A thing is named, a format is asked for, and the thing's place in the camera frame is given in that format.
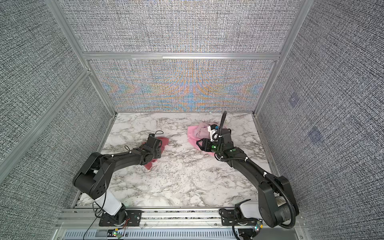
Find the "dark pink cloth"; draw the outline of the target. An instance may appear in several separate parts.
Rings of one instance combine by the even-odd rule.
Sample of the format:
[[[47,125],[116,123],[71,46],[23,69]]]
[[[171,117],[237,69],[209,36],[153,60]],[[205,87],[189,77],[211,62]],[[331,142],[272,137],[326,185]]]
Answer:
[[[166,138],[166,137],[159,137],[159,140],[161,141],[161,144],[159,144],[159,146],[160,146],[160,155],[161,155],[163,153],[163,151],[165,150],[165,146],[169,144],[170,140],[169,140],[169,138]],[[151,170],[151,168],[153,167],[153,163],[155,163],[160,158],[161,157],[152,159],[149,163],[145,164],[144,167],[147,170]]]

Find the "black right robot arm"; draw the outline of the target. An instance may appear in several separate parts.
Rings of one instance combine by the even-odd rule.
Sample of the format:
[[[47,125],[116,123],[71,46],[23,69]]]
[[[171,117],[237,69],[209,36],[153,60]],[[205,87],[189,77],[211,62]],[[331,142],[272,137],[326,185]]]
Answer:
[[[289,180],[254,163],[234,145],[230,129],[222,129],[219,133],[215,141],[201,139],[196,142],[197,146],[204,152],[214,153],[218,161],[239,171],[257,188],[259,213],[269,227],[293,228],[300,211]]]

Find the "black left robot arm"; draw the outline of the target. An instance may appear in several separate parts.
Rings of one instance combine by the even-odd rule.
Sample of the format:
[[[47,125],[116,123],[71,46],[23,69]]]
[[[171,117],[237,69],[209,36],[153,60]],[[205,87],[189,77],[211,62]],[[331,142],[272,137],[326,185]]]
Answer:
[[[73,185],[101,208],[102,212],[96,214],[100,227],[120,227],[137,218],[127,213],[126,206],[109,190],[113,173],[131,166],[145,166],[149,170],[168,144],[168,138],[150,134],[138,148],[126,147],[126,152],[111,155],[95,152],[88,157],[75,174]]]

